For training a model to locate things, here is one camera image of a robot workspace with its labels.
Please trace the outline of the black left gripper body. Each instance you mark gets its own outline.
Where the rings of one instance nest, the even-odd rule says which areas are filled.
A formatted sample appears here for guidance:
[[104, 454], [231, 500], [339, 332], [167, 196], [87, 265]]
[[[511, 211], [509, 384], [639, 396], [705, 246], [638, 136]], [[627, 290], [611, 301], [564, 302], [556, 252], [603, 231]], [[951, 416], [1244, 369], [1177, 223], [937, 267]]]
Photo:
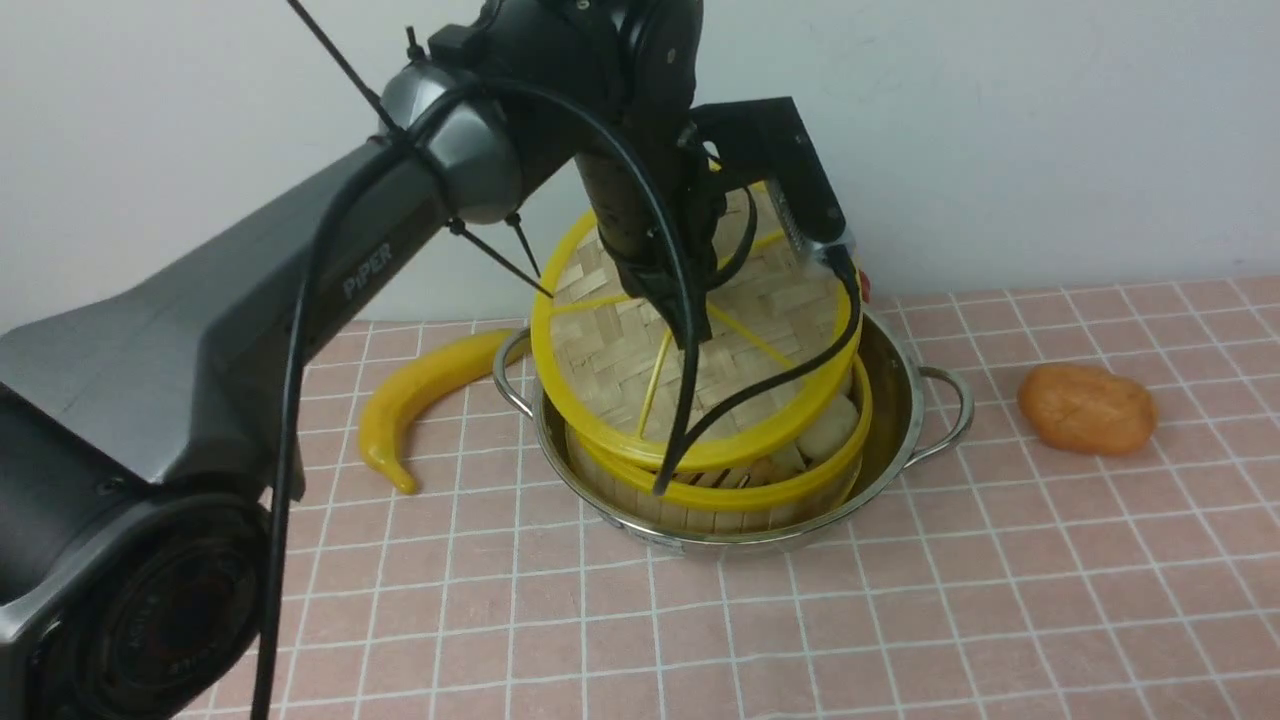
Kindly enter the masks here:
[[625, 293], [646, 300], [659, 313], [678, 348], [686, 348], [690, 331], [703, 343], [710, 340], [707, 292], [718, 266], [714, 237], [727, 201], [712, 190], [709, 161], [682, 145], [692, 132], [689, 120], [648, 126], [630, 122], [618, 131], [632, 145], [669, 211], [676, 247], [687, 263], [694, 313], [684, 311], [684, 292], [640, 183], [605, 141], [594, 138], [573, 161], [596, 217], [602, 245]]

